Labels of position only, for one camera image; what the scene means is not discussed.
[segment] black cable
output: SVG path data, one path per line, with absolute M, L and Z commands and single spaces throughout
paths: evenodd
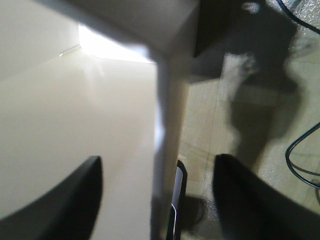
M 291 18 L 293 21 L 295 21 L 296 23 L 306 27 L 307 29 L 310 29 L 311 31 L 315 32 L 316 34 L 320 35 L 320 29 L 316 28 L 315 26 L 312 26 L 311 24 L 301 20 L 300 18 L 298 18 L 297 16 L 295 16 L 288 8 L 287 6 L 284 4 L 284 2 L 282 0 L 276 0 L 277 3 L 279 4 L 280 8 L 288 15 L 289 18 Z M 285 160 L 286 160 L 286 164 L 288 165 L 290 171 L 301 181 L 303 181 L 304 183 L 316 188 L 317 190 L 320 190 L 320 185 L 316 184 L 314 181 L 309 181 L 307 179 L 305 179 L 303 176 L 301 176 L 299 173 L 297 173 L 297 170 L 300 170 L 302 172 L 308 173 L 308 174 L 312 174 L 315 176 L 319 176 L 319 173 L 315 173 L 312 171 L 307 171 L 304 170 L 300 167 L 298 167 L 297 165 L 295 165 L 293 162 L 291 162 L 290 160 L 290 154 L 292 152 L 292 150 L 299 144 L 301 143 L 301 141 L 303 141 L 305 138 L 307 138 L 310 134 L 312 134 L 314 131 L 316 131 L 318 128 L 320 128 L 320 122 L 317 123 L 316 125 L 314 125 L 311 129 L 309 129 L 307 132 L 305 132 L 302 136 L 300 136 L 297 140 L 295 140 L 285 151 Z
M 306 184 L 316 188 L 320 189 L 320 185 L 317 185 L 307 179 L 305 179 L 303 176 L 301 176 L 297 171 L 294 169 L 293 163 L 290 160 L 290 154 L 292 150 L 299 144 L 301 141 L 303 141 L 306 137 L 308 137 L 310 134 L 312 134 L 314 131 L 316 131 L 318 128 L 320 128 L 320 122 L 318 122 L 316 125 L 314 125 L 311 129 L 309 129 L 307 132 L 305 132 L 302 136 L 300 136 L 297 140 L 295 140 L 285 151 L 285 160 L 286 164 L 288 165 L 288 168 L 290 171 L 301 181 L 305 182 Z
M 311 31 L 315 32 L 316 34 L 320 35 L 320 29 L 316 28 L 315 26 L 312 26 L 311 24 L 301 20 L 300 18 L 298 18 L 297 16 L 295 16 L 290 10 L 289 8 L 284 4 L 284 2 L 282 0 L 276 0 L 277 3 L 279 4 L 280 8 L 285 12 L 285 14 L 288 15 L 289 18 L 291 18 L 293 21 L 295 21 L 297 24 L 300 24 L 304 27 L 306 27 L 307 29 L 310 29 Z

